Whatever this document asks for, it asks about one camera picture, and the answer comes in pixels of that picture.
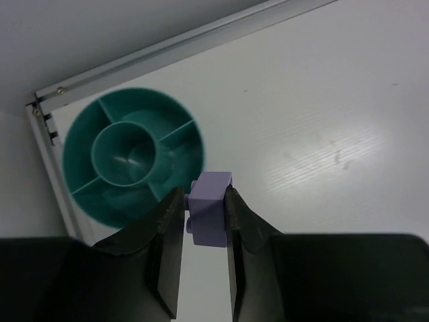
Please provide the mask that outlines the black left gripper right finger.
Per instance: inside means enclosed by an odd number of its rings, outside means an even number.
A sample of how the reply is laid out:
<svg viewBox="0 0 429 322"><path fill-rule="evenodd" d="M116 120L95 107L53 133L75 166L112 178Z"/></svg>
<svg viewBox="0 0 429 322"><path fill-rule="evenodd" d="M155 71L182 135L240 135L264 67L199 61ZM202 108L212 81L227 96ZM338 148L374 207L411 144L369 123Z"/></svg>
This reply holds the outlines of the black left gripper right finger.
<svg viewBox="0 0 429 322"><path fill-rule="evenodd" d="M286 234L225 193L234 321L427 321L428 244L401 233Z"/></svg>

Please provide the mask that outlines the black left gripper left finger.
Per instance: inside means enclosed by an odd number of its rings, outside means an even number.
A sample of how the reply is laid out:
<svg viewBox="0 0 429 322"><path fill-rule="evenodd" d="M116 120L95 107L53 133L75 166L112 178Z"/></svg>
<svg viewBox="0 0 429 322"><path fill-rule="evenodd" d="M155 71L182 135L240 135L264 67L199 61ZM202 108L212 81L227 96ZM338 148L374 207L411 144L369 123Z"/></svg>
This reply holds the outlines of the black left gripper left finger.
<svg viewBox="0 0 429 322"><path fill-rule="evenodd" d="M72 237L1 240L2 321L176 318L184 191L89 246Z"/></svg>

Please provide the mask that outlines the purple lego brick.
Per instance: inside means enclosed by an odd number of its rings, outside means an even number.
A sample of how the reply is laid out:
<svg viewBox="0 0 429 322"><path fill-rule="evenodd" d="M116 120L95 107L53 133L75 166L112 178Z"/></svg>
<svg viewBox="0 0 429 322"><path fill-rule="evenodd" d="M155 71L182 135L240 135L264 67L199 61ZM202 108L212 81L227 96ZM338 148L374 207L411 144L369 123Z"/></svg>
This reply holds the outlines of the purple lego brick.
<svg viewBox="0 0 429 322"><path fill-rule="evenodd" d="M190 193L185 195L185 210L190 214L186 232L192 234L195 245L227 246L224 197L232 183L231 172L202 172L192 181Z"/></svg>

